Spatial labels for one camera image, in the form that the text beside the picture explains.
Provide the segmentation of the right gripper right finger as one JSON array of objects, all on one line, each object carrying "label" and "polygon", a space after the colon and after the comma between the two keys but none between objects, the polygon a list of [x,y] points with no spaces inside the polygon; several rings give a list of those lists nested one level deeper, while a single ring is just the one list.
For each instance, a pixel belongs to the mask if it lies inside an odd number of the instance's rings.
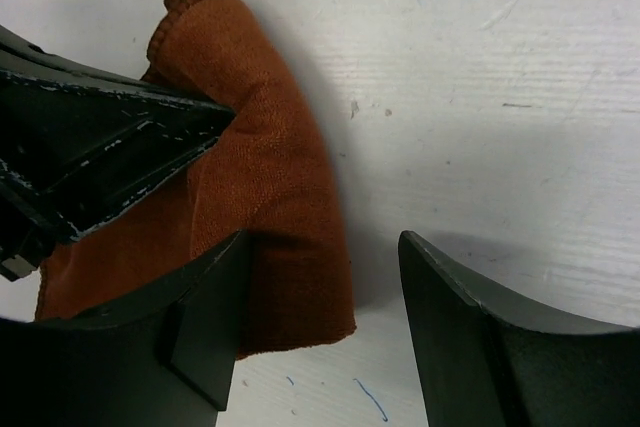
[{"label": "right gripper right finger", "polygon": [[638,424],[637,328],[526,297],[412,231],[398,258],[430,425]]}]

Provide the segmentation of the brown towel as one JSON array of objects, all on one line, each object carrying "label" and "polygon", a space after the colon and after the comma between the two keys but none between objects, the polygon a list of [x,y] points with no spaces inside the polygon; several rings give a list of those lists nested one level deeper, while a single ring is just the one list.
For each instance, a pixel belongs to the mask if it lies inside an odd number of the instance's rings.
[{"label": "brown towel", "polygon": [[41,266],[35,317],[70,318],[230,234],[253,239],[241,357],[332,344],[356,328],[351,263],[325,142],[242,0],[165,0],[145,80],[235,111],[217,144],[121,218]]}]

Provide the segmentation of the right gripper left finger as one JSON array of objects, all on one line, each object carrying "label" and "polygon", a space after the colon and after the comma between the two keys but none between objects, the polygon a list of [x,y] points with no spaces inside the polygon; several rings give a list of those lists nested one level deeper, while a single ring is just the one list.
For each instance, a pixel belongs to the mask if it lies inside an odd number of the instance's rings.
[{"label": "right gripper left finger", "polygon": [[237,232],[71,319],[1,323],[5,426],[212,426],[228,404],[250,274]]}]

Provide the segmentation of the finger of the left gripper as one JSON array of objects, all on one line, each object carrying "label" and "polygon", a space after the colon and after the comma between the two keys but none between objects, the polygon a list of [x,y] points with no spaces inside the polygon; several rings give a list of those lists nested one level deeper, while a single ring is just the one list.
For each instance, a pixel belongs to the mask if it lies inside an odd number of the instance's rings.
[{"label": "finger of the left gripper", "polygon": [[216,102],[82,65],[1,33],[1,273],[121,217],[233,120]]}]

